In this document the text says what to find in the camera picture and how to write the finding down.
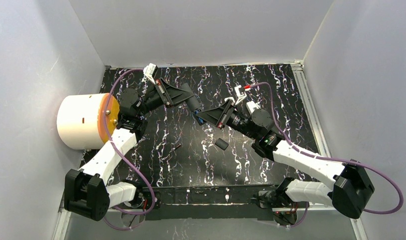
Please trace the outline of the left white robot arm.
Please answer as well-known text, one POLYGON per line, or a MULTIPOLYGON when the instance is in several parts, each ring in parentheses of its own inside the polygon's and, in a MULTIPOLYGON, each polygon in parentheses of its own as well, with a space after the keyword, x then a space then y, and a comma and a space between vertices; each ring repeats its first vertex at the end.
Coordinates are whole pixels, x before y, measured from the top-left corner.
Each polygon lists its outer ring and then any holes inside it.
POLYGON ((97 149, 98 153, 79 169, 71 169, 65 176, 64 208, 89 219, 101 220, 109 208, 135 199, 137 188, 124 180, 108 185, 108 179, 125 161, 125 154, 142 138, 147 127, 144 115, 160 106, 174 107, 182 103, 192 106, 194 93, 188 84, 174 87, 163 79, 151 82, 145 95, 133 88, 125 89, 119 98, 110 93, 97 95, 98 112, 92 116, 100 140, 85 138, 89 125, 76 123, 76 111, 91 108, 90 95, 66 97, 59 109, 57 127, 61 139, 73 149, 97 149))

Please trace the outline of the black remote control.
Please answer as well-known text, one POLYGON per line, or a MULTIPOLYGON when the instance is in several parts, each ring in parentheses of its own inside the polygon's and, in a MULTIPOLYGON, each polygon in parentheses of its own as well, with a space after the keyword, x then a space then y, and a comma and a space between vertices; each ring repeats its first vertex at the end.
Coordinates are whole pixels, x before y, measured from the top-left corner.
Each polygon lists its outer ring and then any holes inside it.
POLYGON ((197 113, 202 111, 202 106, 201 106, 200 102, 198 101, 198 99, 196 98, 193 91, 191 90, 190 86, 187 83, 184 83, 183 85, 181 85, 181 89, 185 90, 187 92, 190 92, 192 94, 192 96, 189 99, 187 99, 185 101, 185 103, 188 106, 188 108, 189 108, 193 118, 197 122, 197 124, 200 125, 200 126, 204 125, 205 120, 203 120, 203 119, 201 119, 200 117, 197 116, 197 113))

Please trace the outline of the blue battery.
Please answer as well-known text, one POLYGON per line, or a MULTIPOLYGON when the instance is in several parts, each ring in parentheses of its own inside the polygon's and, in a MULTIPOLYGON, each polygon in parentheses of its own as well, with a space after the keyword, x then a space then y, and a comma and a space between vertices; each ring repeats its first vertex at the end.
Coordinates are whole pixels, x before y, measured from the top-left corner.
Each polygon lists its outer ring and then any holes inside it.
POLYGON ((198 122, 198 125, 203 125, 205 123, 205 121, 199 117, 199 111, 196 110, 194 111, 194 117, 196 118, 196 121, 198 122))

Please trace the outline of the black remote battery cover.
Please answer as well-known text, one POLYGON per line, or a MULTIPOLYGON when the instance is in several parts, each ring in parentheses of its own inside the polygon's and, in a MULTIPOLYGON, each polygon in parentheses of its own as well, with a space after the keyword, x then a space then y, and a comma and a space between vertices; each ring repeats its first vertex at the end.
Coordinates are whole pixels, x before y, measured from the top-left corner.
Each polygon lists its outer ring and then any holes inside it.
POLYGON ((226 141, 224 141, 223 139, 221 139, 221 138, 218 138, 216 141, 215 141, 215 145, 217 146, 217 147, 219 147, 221 150, 226 150, 228 147, 229 147, 229 143, 227 143, 226 141))

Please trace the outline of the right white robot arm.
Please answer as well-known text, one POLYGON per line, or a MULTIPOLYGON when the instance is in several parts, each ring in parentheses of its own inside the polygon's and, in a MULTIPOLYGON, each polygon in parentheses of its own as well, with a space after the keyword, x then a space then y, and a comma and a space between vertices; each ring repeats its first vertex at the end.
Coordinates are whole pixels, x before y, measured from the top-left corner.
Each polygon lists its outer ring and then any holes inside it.
POLYGON ((311 202, 332 206, 344 216, 358 219, 374 193, 366 170, 356 161, 348 164, 322 160, 319 155, 292 147, 264 109, 255 109, 246 117, 236 110, 232 100, 228 100, 219 107, 197 112, 196 116, 220 129, 231 127, 253 139, 251 146, 262 158, 291 166, 316 179, 302 181, 286 177, 273 190, 255 196, 261 208, 311 202))

